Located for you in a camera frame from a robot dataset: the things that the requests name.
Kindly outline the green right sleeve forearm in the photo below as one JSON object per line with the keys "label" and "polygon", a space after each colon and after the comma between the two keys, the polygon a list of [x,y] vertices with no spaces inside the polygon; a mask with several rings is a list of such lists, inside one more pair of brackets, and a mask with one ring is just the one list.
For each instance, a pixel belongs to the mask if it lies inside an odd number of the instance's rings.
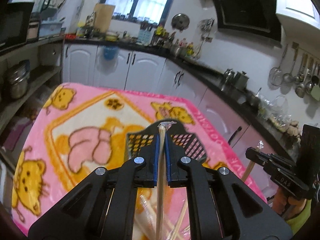
{"label": "green right sleeve forearm", "polygon": [[295,235],[302,228],[302,226],[306,223],[306,221],[310,217],[311,203],[312,203],[312,200],[307,200],[304,209],[298,215],[295,215],[293,218],[286,220],[287,224],[289,224],[293,232],[293,235]]}

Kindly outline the person's right hand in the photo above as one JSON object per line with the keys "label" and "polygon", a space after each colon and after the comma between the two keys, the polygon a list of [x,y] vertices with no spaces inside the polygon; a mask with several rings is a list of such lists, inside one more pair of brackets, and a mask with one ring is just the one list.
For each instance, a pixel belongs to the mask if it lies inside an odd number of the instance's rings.
{"label": "person's right hand", "polygon": [[272,204],[272,209],[279,215],[285,213],[284,218],[291,219],[299,215],[305,208],[308,200],[302,198],[297,200],[289,196],[282,187],[278,187]]}

